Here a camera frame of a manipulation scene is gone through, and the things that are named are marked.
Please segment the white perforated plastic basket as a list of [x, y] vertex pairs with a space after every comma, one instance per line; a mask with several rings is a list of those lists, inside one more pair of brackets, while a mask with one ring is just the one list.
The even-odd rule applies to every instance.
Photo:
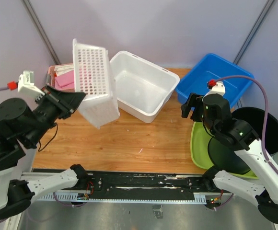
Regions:
[[74, 90], [86, 94], [79, 113], [95, 128], [120, 117], [116, 82], [104, 47], [72, 41]]

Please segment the black round bucket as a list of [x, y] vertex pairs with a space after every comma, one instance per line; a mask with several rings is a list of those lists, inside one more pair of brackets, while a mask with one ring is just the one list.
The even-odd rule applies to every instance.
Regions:
[[[249, 123], [261, 138], [264, 113], [264, 110], [259, 108], [243, 107], [235, 110], [232, 116]], [[265, 144], [271, 156], [278, 153], [278, 120], [271, 114], [268, 114]], [[208, 156], [214, 165], [229, 173], [244, 175], [250, 172], [250, 168], [240, 157], [214, 138], [208, 143]]]

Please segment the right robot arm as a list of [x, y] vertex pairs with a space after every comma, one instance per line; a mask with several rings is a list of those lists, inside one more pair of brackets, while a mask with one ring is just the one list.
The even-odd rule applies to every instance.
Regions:
[[201, 122], [213, 137], [228, 147], [254, 172], [260, 184], [233, 176], [219, 166], [210, 167], [203, 175], [203, 187], [229, 191], [258, 208], [272, 223], [278, 224], [278, 165], [263, 148], [263, 142], [252, 126], [232, 116], [228, 100], [212, 93], [191, 93], [181, 106], [182, 117]]

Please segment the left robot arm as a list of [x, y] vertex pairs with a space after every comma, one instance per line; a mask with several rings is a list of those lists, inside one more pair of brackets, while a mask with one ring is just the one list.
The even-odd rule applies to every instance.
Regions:
[[0, 104], [0, 222], [25, 211], [49, 193], [74, 187], [82, 190], [88, 185], [87, 172], [79, 164], [45, 179], [12, 179], [24, 151], [35, 149], [56, 120], [69, 118], [84, 97], [83, 92], [62, 92], [44, 86], [35, 90], [34, 110], [21, 98], [10, 98]]

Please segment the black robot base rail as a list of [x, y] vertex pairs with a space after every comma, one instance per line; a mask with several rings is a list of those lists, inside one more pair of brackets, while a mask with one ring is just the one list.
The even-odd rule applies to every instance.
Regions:
[[71, 202], [192, 203], [200, 194], [226, 193], [212, 188], [201, 175], [89, 171], [72, 188], [59, 188], [56, 197]]

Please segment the large white plastic tub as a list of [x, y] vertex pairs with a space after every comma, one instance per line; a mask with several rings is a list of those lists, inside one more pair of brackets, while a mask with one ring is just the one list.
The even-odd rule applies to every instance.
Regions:
[[110, 65], [118, 107], [145, 123], [154, 121], [180, 81], [177, 74], [127, 51], [116, 53]]

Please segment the blue plastic tub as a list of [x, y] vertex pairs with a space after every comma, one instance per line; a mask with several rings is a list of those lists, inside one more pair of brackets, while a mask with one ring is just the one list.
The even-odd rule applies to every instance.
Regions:
[[[176, 87], [178, 101], [184, 104], [190, 93], [205, 95], [210, 80], [217, 80], [231, 75], [245, 75], [253, 78], [253, 74], [226, 59], [209, 53], [205, 55], [179, 82]], [[231, 78], [224, 81], [224, 98], [233, 108], [253, 82], [244, 78]]]

